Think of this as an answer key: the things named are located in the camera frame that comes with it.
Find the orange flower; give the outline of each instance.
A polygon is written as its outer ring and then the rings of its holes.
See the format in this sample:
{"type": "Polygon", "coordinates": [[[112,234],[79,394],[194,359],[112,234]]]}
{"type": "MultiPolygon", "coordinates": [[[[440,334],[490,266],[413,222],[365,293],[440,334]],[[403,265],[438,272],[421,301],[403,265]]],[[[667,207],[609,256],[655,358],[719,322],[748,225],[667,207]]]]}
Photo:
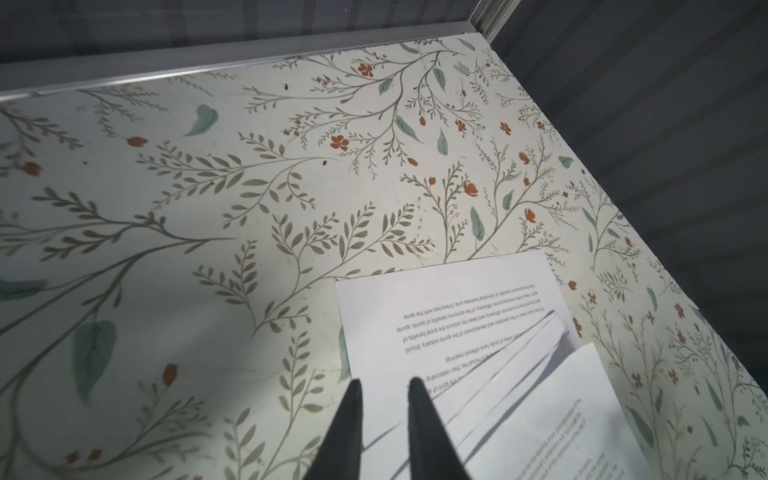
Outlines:
{"type": "Polygon", "coordinates": [[[163,384],[165,386],[171,386],[176,381],[176,376],[179,374],[179,366],[173,363],[169,363],[165,366],[163,371],[163,384]]]}
{"type": "Polygon", "coordinates": [[[361,63],[357,70],[363,77],[373,77],[373,67],[371,65],[361,63]]]}
{"type": "Polygon", "coordinates": [[[75,463],[79,459],[80,459],[80,454],[78,453],[77,450],[75,450],[74,452],[72,452],[69,455],[66,455],[64,457],[64,460],[66,460],[67,464],[69,464],[69,465],[72,465],[73,463],[75,463]]]}
{"type": "Polygon", "coordinates": [[[464,182],[464,193],[466,193],[470,197],[477,197],[478,196],[478,189],[475,186],[475,184],[470,184],[469,182],[464,182]]]}
{"type": "Polygon", "coordinates": [[[349,140],[344,138],[344,135],[337,135],[336,137],[331,137],[331,147],[341,148],[343,151],[346,151],[347,145],[349,145],[349,140]]]}
{"type": "Polygon", "coordinates": [[[42,169],[43,167],[35,162],[27,162],[22,167],[22,171],[30,177],[39,177],[42,169]]]}
{"type": "Polygon", "coordinates": [[[581,338],[581,325],[579,324],[578,320],[576,320],[576,317],[574,317],[574,325],[576,326],[576,333],[578,333],[578,337],[581,338]]]}
{"type": "Polygon", "coordinates": [[[126,141],[132,147],[143,147],[144,144],[146,144],[149,140],[141,137],[131,137],[131,138],[127,138],[126,141]]]}
{"type": "Polygon", "coordinates": [[[88,455],[88,461],[89,462],[95,462],[101,457],[101,449],[93,449],[91,450],[91,453],[88,455]]]}

